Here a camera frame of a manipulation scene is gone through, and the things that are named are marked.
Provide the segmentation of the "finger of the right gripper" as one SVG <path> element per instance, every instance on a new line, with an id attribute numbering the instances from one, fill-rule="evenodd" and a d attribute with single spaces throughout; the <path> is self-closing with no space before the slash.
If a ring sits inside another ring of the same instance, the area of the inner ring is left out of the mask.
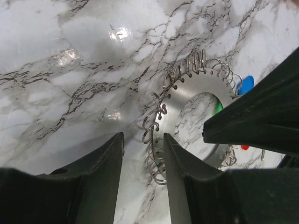
<path id="1" fill-rule="evenodd" d="M 204 123 L 205 143 L 299 155 L 299 51 Z"/>

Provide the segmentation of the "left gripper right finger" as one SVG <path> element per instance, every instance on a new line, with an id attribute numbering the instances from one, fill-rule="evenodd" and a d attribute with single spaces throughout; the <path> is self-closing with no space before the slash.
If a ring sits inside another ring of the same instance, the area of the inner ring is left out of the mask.
<path id="1" fill-rule="evenodd" d="M 164 135 L 171 222 L 174 224 L 296 224 L 296 168 L 220 171 Z"/>

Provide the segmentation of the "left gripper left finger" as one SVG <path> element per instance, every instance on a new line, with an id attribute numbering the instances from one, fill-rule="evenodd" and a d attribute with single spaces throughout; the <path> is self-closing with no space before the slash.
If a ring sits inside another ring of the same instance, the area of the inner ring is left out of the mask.
<path id="1" fill-rule="evenodd" d="M 46 175 L 0 170 L 3 224 L 111 224 L 119 189 L 124 135 Z"/>

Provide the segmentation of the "red key tag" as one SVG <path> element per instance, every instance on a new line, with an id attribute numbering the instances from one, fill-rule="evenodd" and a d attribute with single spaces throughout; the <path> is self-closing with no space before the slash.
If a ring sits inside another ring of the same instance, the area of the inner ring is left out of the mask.
<path id="1" fill-rule="evenodd" d="M 249 146 L 247 146 L 247 145 L 241 145 L 241 149 L 243 149 L 243 150 L 248 150 L 249 149 Z"/>

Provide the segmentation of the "blue key tag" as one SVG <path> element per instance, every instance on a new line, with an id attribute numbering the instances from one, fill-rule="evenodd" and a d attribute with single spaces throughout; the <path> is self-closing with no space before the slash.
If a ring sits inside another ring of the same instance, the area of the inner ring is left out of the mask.
<path id="1" fill-rule="evenodd" d="M 255 80 L 253 76 L 245 77 L 237 85 L 237 96 L 243 96 L 254 88 Z"/>

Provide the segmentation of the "green key tag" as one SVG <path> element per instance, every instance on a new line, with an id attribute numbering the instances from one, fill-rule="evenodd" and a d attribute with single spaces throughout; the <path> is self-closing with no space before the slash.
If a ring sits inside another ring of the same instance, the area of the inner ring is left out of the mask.
<path id="1" fill-rule="evenodd" d="M 218 100 L 216 108 L 214 110 L 214 114 L 217 114 L 217 113 L 219 113 L 222 110 L 223 110 L 223 105 L 222 105 L 221 101 Z"/>

